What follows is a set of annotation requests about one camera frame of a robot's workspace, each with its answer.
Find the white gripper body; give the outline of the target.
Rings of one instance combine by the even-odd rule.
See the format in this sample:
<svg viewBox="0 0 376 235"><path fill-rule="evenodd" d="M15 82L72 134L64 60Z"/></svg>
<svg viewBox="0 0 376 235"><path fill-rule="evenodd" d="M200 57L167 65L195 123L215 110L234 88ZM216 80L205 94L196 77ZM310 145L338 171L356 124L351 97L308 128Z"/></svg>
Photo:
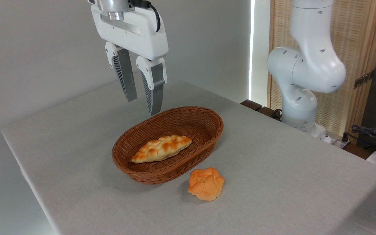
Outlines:
<svg viewBox="0 0 376 235"><path fill-rule="evenodd" d="M124 13L124 20L109 19L106 12L92 5L91 11L100 37L149 60L163 58L168 53L168 41L163 23L157 32L153 10L136 8Z"/></svg>

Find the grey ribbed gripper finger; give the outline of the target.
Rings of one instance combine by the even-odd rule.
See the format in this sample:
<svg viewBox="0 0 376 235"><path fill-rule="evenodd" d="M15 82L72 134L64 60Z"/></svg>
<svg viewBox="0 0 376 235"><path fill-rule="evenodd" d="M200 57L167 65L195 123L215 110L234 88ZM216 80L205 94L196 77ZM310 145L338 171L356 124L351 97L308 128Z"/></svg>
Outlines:
<svg viewBox="0 0 376 235"><path fill-rule="evenodd" d="M106 42L105 51L109 65L115 70L127 101L130 102L137 99L129 51L111 42Z"/></svg>
<svg viewBox="0 0 376 235"><path fill-rule="evenodd" d="M138 56L136 64L141 71L149 114L153 116L159 113L162 107L163 87L167 83L165 61L163 58L150 61Z"/></svg>

